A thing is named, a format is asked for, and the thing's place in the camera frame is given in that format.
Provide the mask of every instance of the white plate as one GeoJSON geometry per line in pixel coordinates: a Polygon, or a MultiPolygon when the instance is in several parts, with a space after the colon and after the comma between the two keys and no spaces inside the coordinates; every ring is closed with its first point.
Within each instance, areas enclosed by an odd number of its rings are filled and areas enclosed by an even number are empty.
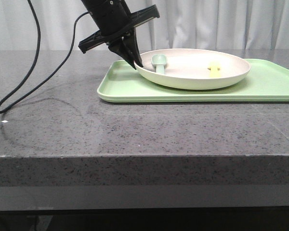
{"type": "Polygon", "coordinates": [[[171,88],[187,90],[211,90],[238,83],[250,71],[250,64],[227,53],[197,49],[165,49],[141,54],[144,67],[135,64],[138,72],[146,79],[171,88]],[[167,57],[165,74],[158,74],[151,63],[155,54],[167,57]],[[209,63],[220,63],[220,77],[210,77],[209,63]]]}

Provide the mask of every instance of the tray rim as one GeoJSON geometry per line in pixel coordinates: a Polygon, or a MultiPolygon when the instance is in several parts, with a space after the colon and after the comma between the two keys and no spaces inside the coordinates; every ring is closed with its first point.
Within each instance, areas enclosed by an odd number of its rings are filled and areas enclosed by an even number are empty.
{"type": "MultiPolygon", "coordinates": [[[[278,64],[275,64],[269,60],[264,60],[264,59],[244,59],[244,60],[269,63],[271,65],[274,65],[278,69],[289,72],[289,69],[283,66],[280,66],[278,64]]],[[[103,93],[101,89],[103,88],[103,85],[106,84],[107,77],[110,71],[122,64],[125,64],[126,66],[128,66],[128,63],[126,63],[124,60],[114,61],[112,65],[109,67],[101,84],[99,85],[97,89],[98,96],[106,102],[110,102],[110,103],[289,102],[289,95],[249,96],[249,98],[246,99],[246,95],[233,96],[233,95],[227,95],[227,94],[226,95],[225,94],[201,94],[201,96],[205,96],[206,98],[199,97],[199,95],[198,95],[198,98],[195,98],[197,96],[195,94],[191,94],[191,95],[176,95],[176,96],[154,96],[154,99],[144,99],[143,96],[133,96],[131,99],[130,96],[113,96],[113,95],[103,93]]]]}

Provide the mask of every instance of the dark floor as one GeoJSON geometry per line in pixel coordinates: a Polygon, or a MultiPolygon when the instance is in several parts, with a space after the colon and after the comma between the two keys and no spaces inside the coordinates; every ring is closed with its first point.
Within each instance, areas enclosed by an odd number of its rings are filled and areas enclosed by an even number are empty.
{"type": "Polygon", "coordinates": [[[289,207],[34,213],[0,214],[0,231],[289,231],[289,207]]]}

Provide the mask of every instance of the spoon handle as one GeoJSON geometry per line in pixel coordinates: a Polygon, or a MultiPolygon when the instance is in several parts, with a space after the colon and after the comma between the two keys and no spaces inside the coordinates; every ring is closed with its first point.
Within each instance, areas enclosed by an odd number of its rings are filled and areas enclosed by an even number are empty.
{"type": "Polygon", "coordinates": [[[220,76],[221,76],[221,73],[218,71],[217,66],[211,67],[210,77],[217,78],[220,76]]]}
{"type": "Polygon", "coordinates": [[[159,73],[159,74],[165,74],[165,68],[164,68],[164,65],[156,65],[156,73],[159,73]]]}

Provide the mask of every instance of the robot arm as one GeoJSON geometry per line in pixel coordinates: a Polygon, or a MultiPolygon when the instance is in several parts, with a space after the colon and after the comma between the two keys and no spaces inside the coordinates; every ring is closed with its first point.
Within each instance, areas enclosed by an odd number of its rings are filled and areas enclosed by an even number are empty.
{"type": "Polygon", "coordinates": [[[156,5],[131,13],[125,0],[81,1],[100,30],[81,41],[80,50],[85,53],[106,43],[109,50],[121,56],[133,68],[134,62],[142,66],[135,28],[153,18],[159,18],[156,5]]]}

